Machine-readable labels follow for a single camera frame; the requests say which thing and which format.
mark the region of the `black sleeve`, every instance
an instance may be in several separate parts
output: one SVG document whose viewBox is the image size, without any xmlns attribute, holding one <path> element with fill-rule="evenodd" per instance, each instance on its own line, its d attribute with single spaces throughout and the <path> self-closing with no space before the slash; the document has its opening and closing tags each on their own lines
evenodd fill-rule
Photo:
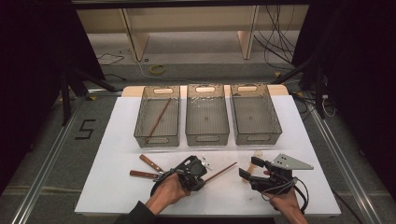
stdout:
<svg viewBox="0 0 396 224">
<path fill-rule="evenodd" d="M 154 220 L 154 214 L 139 201 L 128 215 L 119 216 L 113 224 L 151 224 Z"/>
</svg>

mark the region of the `floor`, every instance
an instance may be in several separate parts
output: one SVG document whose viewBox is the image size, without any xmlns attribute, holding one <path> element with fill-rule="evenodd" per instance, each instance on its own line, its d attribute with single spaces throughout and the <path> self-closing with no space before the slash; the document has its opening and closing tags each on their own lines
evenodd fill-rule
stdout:
<svg viewBox="0 0 396 224">
<path fill-rule="evenodd" d="M 262 34 L 267 38 L 270 36 L 269 32 Z M 263 41 L 261 34 L 255 35 Z M 291 43 L 295 43 L 298 32 L 288 31 L 287 37 Z M 213 80 L 224 83 L 240 80 L 273 81 L 279 73 L 283 75 L 290 69 L 290 65 L 274 54 L 264 58 L 263 47 L 257 40 L 253 43 L 250 59 L 243 60 L 236 32 L 151 34 L 144 58 L 139 64 L 132 58 L 126 35 L 89 35 L 89 38 L 107 75 L 106 81 L 119 88 L 163 83 L 181 85 Z M 282 69 L 271 67 L 268 63 Z M 153 64 L 164 65 L 165 73 L 151 74 L 149 68 Z M 285 83 L 290 92 L 299 91 L 297 84 L 300 77 Z M 27 206 L 30 210 L 24 217 L 26 223 L 111 223 L 115 219 L 84 217 L 74 213 L 112 107 L 120 95 L 98 91 L 101 88 L 90 82 L 86 82 L 86 85 L 91 93 L 87 98 L 76 98 L 71 102 L 76 113 L 67 128 L 62 127 L 62 102 L 54 103 L 34 142 L 33 151 L 26 155 L 0 197 L 0 223 L 12 222 L 21 211 L 21 206 L 26 204 L 26 195 L 38 180 L 43 181 L 42 188 L 38 189 L 36 198 L 32 198 Z M 304 92 L 305 97 L 310 94 L 310 91 Z M 348 204 L 363 223 L 396 223 L 395 202 L 368 161 L 360 154 L 359 146 L 342 116 L 335 113 L 332 117 L 334 108 L 330 106 L 327 107 L 329 115 L 323 121 L 317 119 L 316 111 L 312 107 L 299 100 L 295 104 L 301 112 L 301 118 L 331 188 L 346 202 L 342 203 L 337 199 L 342 210 L 341 216 L 308 217 L 308 221 L 330 224 L 359 223 L 347 209 Z M 80 131 L 83 122 L 86 129 L 94 130 L 90 138 L 87 138 L 87 133 Z M 332 134 L 333 138 L 326 138 L 325 133 Z M 340 153 L 346 160 L 346 171 L 340 168 L 345 163 L 334 159 Z M 41 169 L 43 164 L 49 165 L 47 172 Z M 282 217 L 276 217 L 276 223 L 286 221 Z"/>
</svg>

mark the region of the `human hand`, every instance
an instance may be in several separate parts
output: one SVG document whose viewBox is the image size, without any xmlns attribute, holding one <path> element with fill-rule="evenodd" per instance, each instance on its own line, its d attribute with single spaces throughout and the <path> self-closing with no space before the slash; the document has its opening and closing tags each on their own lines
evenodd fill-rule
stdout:
<svg viewBox="0 0 396 224">
<path fill-rule="evenodd" d="M 287 194 L 273 195 L 264 193 L 270 199 L 270 204 L 276 208 L 291 224 L 308 223 L 300 210 L 297 196 L 294 189 L 290 189 Z"/>
<path fill-rule="evenodd" d="M 168 205 L 177 203 L 185 196 L 190 196 L 190 192 L 181 187 L 178 175 L 172 174 L 165 178 L 154 194 L 146 202 L 146 207 L 154 214 L 158 215 Z"/>
</svg>

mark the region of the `black stand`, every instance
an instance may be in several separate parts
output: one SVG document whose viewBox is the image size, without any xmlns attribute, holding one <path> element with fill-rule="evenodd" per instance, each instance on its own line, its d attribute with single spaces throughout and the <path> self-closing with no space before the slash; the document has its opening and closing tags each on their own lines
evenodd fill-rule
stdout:
<svg viewBox="0 0 396 224">
<path fill-rule="evenodd" d="M 107 91 L 122 91 L 122 89 L 115 88 L 111 85 L 108 85 L 104 81 L 93 77 L 92 75 L 75 68 L 73 66 L 69 68 L 65 68 L 64 73 L 61 76 L 61 85 L 62 85 L 62 99 L 64 105 L 64 123 L 63 126 L 69 121 L 71 116 L 71 106 L 70 106 L 70 95 L 69 89 L 70 86 L 76 96 L 86 96 L 88 93 L 87 88 L 82 82 L 82 78 L 91 81 L 92 83 L 106 89 Z"/>
<path fill-rule="evenodd" d="M 304 63 L 294 68 L 292 71 L 288 72 L 285 76 L 282 76 L 281 78 L 272 82 L 273 84 L 281 84 L 291 77 L 294 77 L 300 73 L 304 73 L 303 77 L 299 82 L 300 89 L 302 91 L 306 91 L 311 87 L 314 82 L 316 82 L 315 105 L 316 110 L 318 111 L 322 119 L 325 118 L 323 113 L 324 110 L 321 106 L 324 76 L 320 64 L 324 61 L 326 47 L 330 43 L 337 26 L 341 24 L 341 19 L 343 18 L 342 15 L 343 13 L 346 13 L 346 11 L 347 3 L 346 1 L 343 1 L 340 3 L 340 7 L 334 11 L 332 18 L 329 20 L 329 23 L 326 26 L 326 29 L 324 30 L 322 37 L 319 40 L 318 45 L 312 53 L 311 57 Z"/>
</svg>

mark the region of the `knife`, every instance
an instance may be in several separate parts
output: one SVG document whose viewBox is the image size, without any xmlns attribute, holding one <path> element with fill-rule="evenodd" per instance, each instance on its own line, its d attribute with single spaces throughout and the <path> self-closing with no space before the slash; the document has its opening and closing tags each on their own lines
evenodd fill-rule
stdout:
<svg viewBox="0 0 396 224">
<path fill-rule="evenodd" d="M 139 156 L 140 160 L 151 166 L 154 170 L 156 170 L 158 173 L 163 174 L 165 171 L 161 169 L 157 164 L 155 164 L 151 159 L 149 159 L 147 156 L 141 154 Z"/>
<path fill-rule="evenodd" d="M 146 172 L 141 172 L 141 171 L 136 171 L 136 170 L 131 170 L 129 172 L 129 175 L 138 176 L 138 177 L 144 177 L 144 178 L 150 178 L 150 179 L 158 179 L 158 176 L 159 176 L 159 175 L 146 173 Z"/>
</svg>

